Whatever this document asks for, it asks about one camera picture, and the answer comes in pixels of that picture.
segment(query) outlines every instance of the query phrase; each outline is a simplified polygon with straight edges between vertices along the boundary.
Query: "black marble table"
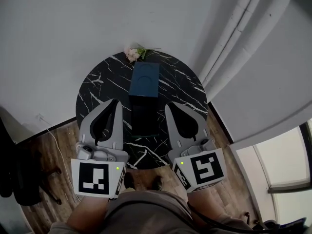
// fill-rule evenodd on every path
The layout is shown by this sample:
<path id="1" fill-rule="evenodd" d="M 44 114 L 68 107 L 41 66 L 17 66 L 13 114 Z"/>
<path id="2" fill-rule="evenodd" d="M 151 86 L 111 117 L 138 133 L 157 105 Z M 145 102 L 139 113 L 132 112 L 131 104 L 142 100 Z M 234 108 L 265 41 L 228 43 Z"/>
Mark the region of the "black marble table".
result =
<path id="1" fill-rule="evenodd" d="M 123 107 L 123 150 L 130 159 L 129 168 L 151 169 L 168 164 L 170 151 L 165 105 L 175 101 L 189 106 L 207 118 L 207 99 L 203 86 L 194 72 L 178 59 L 158 51 L 148 51 L 145 62 L 160 64 L 159 72 L 159 136 L 133 138 L 131 136 L 131 105 L 129 88 L 134 62 L 130 63 L 123 52 L 113 55 L 97 65 L 83 81 L 76 101 L 76 116 L 80 127 L 86 117 L 100 103 L 116 98 Z"/>

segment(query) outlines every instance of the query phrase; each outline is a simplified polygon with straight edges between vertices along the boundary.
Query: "wooden floor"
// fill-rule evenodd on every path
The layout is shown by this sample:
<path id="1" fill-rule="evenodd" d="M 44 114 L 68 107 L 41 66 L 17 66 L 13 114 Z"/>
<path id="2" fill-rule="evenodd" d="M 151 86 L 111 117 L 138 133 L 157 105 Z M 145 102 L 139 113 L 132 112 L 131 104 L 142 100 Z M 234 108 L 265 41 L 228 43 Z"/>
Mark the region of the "wooden floor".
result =
<path id="1" fill-rule="evenodd" d="M 223 148 L 228 171 L 228 178 L 213 186 L 210 190 L 215 200 L 224 208 L 225 212 L 244 221 L 247 220 L 244 213 L 249 212 L 252 223 L 257 217 L 246 182 L 228 147 L 229 143 L 211 110 L 209 110 L 207 123 L 211 135 L 215 139 L 216 146 Z M 72 210 L 79 204 L 79 200 L 73 193 L 70 184 L 72 177 L 71 158 L 76 157 L 75 144 L 79 134 L 77 123 L 69 123 L 53 130 L 52 133 L 58 141 L 69 177 L 66 174 L 61 153 L 58 151 L 55 141 L 49 133 L 41 135 L 25 144 L 25 147 L 30 147 L 32 150 L 38 150 L 42 153 L 41 165 L 45 171 L 53 169 L 55 166 L 59 166 L 62 170 L 62 174 L 54 174 L 47 180 L 53 194 L 61 199 L 61 205 L 51 201 L 40 190 L 41 203 L 30 207 L 22 206 L 25 217 L 36 234 L 47 233 L 53 222 L 66 221 Z M 151 170 L 129 170 L 129 172 L 134 176 L 137 190 L 150 188 L 153 179 L 157 175 L 161 175 L 164 179 L 163 190 L 179 195 L 187 200 L 184 187 L 169 166 Z"/>

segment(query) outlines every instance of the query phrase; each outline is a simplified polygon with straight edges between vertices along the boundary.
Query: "white wall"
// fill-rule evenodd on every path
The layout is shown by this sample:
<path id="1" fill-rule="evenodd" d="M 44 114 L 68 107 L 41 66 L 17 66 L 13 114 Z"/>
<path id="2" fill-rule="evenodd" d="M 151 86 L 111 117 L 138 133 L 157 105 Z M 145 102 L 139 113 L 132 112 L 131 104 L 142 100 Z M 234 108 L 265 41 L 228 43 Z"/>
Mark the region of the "white wall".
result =
<path id="1" fill-rule="evenodd" d="M 232 15 L 238 0 L 212 0 L 209 16 L 190 59 L 190 68 L 199 76 Z"/>
<path id="2" fill-rule="evenodd" d="M 212 100 L 235 142 L 257 135 L 311 103 L 311 29 L 312 0 L 291 0 L 256 53 Z M 312 110 L 304 120 L 269 138 L 311 117 Z"/>
<path id="3" fill-rule="evenodd" d="M 74 117 L 86 75 L 133 41 L 191 64 L 208 18 L 215 21 L 221 5 L 219 0 L 0 0 L 0 107 L 19 123 L 14 139 L 49 127 L 35 118 L 39 113 L 52 125 Z M 230 14 L 230 7 L 227 3 L 228 11 L 221 12 Z"/>

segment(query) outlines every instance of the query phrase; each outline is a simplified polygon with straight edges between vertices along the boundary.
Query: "blue box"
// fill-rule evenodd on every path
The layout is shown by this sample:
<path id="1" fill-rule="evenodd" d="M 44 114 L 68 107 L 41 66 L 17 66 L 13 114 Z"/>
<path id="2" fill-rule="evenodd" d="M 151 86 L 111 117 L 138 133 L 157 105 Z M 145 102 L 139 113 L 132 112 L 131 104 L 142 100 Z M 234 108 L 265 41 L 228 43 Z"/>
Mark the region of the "blue box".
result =
<path id="1" fill-rule="evenodd" d="M 159 63 L 136 62 L 132 73 L 130 96 L 158 97 Z"/>
<path id="2" fill-rule="evenodd" d="M 129 90 L 132 136 L 157 136 L 159 64 L 136 62 Z"/>

